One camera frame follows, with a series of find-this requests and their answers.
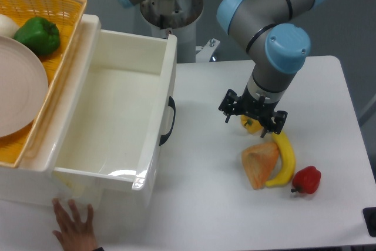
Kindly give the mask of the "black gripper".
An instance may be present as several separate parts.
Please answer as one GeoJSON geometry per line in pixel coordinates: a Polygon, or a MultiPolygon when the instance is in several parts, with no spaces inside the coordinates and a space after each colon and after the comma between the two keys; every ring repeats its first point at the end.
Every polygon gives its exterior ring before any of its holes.
{"type": "Polygon", "coordinates": [[[245,87],[241,98],[234,90],[228,89],[218,110],[226,117],[225,123],[228,123],[232,116],[241,114],[257,119],[263,127],[260,137],[264,138],[267,133],[279,135],[284,127],[288,112],[276,112],[275,107],[278,103],[279,101],[268,103],[267,99],[259,102],[251,95],[248,87],[245,87]]]}

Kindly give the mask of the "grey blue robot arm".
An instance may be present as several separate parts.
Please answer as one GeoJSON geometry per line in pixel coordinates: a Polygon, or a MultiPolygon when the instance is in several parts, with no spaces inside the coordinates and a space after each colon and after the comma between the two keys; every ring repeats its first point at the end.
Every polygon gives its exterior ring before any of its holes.
{"type": "MultiPolygon", "coordinates": [[[[196,22],[203,0],[118,0],[125,8],[138,6],[156,37],[176,35],[183,62],[196,58],[196,22]]],[[[246,115],[260,122],[264,133],[279,134],[287,113],[277,111],[284,92],[311,50],[307,33],[291,23],[325,0],[222,0],[216,19],[255,66],[245,90],[228,90],[219,109],[227,118],[246,115]]]]}

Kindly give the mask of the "dark sleeve forearm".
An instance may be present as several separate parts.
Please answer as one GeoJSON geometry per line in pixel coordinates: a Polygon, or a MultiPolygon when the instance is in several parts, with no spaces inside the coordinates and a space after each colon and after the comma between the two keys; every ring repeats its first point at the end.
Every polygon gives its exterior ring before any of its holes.
{"type": "Polygon", "coordinates": [[[93,251],[105,251],[105,250],[103,247],[99,247],[99,248],[94,249],[93,251]]]}

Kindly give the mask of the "person's hand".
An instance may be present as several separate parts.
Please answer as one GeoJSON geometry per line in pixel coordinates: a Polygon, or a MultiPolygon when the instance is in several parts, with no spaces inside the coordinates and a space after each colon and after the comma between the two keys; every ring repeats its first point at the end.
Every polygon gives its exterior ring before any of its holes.
{"type": "Polygon", "coordinates": [[[93,229],[94,210],[91,204],[87,206],[85,221],[81,220],[74,200],[68,201],[71,215],[62,207],[58,199],[52,199],[52,204],[59,226],[59,230],[54,230],[52,233],[63,250],[96,250],[99,248],[93,229]]]}

